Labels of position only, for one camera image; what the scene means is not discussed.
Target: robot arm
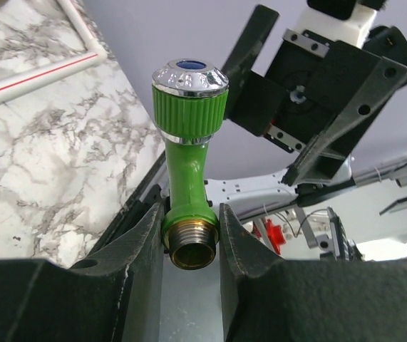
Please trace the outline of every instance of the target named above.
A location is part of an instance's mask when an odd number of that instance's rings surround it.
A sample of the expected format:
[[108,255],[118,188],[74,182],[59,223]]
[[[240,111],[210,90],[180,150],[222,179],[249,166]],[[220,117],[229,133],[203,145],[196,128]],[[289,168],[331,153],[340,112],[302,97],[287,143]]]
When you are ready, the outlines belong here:
[[329,184],[407,84],[407,40],[395,27],[371,29],[384,2],[308,1],[265,76],[250,69],[278,13],[259,5],[222,68],[227,118],[299,153],[284,184]]

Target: red line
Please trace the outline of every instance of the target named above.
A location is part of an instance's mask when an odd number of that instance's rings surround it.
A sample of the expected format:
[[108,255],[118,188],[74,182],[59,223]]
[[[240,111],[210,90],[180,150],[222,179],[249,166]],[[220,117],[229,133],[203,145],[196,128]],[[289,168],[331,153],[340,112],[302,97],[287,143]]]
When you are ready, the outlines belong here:
[[91,58],[94,58],[94,57],[97,57],[97,56],[98,56],[98,54],[95,54],[95,55],[91,55],[91,56],[88,56],[88,57],[85,57],[85,58],[82,58],[82,59],[78,59],[77,61],[71,62],[71,63],[66,64],[66,65],[64,65],[64,66],[59,66],[58,68],[45,71],[44,73],[40,73],[40,74],[38,74],[38,75],[35,75],[35,76],[32,76],[32,77],[26,78],[26,79],[21,80],[21,81],[18,81],[18,82],[16,82],[16,83],[8,84],[8,85],[6,85],[6,86],[0,88],[0,91],[1,91],[1,90],[5,90],[5,89],[8,89],[8,88],[11,88],[11,87],[13,87],[13,86],[17,86],[18,84],[21,84],[21,83],[24,83],[24,82],[33,80],[33,79],[35,79],[35,78],[38,78],[38,77],[47,75],[47,74],[49,74],[49,73],[53,73],[54,71],[61,70],[61,69],[66,68],[66,67],[68,67],[68,66],[72,66],[73,64],[77,64],[77,63],[86,61],[86,60],[88,60],[88,59],[91,59]]

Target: hole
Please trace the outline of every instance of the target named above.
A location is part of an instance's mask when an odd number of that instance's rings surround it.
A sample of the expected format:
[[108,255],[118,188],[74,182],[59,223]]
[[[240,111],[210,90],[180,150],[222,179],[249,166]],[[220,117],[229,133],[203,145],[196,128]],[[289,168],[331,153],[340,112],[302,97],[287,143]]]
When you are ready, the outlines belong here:
[[206,64],[199,61],[179,61],[176,65],[188,70],[202,70],[206,68]]
[[173,259],[185,268],[198,269],[208,265],[214,253],[204,244],[186,244],[173,254]]
[[74,264],[72,269],[88,269],[89,267],[94,267],[98,264],[97,260],[94,259],[83,259]]
[[383,75],[387,78],[392,78],[395,77],[396,75],[396,69],[395,68],[387,68],[384,72]]
[[387,37],[384,41],[383,41],[383,45],[386,46],[387,48],[392,48],[395,46],[395,41],[393,39],[393,37]]
[[369,105],[361,105],[359,107],[359,114],[360,115],[368,115],[371,112],[371,108]]
[[296,88],[290,92],[290,101],[296,104],[302,104],[306,101],[306,96],[304,96],[305,87],[302,85],[297,85]]

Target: marble countertop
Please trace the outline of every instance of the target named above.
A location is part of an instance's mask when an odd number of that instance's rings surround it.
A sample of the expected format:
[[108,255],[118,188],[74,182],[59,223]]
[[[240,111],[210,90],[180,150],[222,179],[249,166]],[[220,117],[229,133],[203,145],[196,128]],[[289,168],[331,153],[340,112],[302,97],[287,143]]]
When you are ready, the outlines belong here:
[[[55,1],[11,0],[0,9],[0,79],[84,51]],[[0,105],[0,258],[71,266],[163,148],[111,55]]]

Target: green valve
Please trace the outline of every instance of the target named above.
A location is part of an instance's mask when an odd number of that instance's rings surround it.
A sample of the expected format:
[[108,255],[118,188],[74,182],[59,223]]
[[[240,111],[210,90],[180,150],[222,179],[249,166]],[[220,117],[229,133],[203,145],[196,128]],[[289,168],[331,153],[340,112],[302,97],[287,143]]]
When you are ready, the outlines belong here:
[[153,74],[154,115],[170,178],[171,209],[162,236],[181,269],[200,269],[216,255],[219,222],[207,203],[203,171],[227,94],[227,77],[208,62],[178,59]]

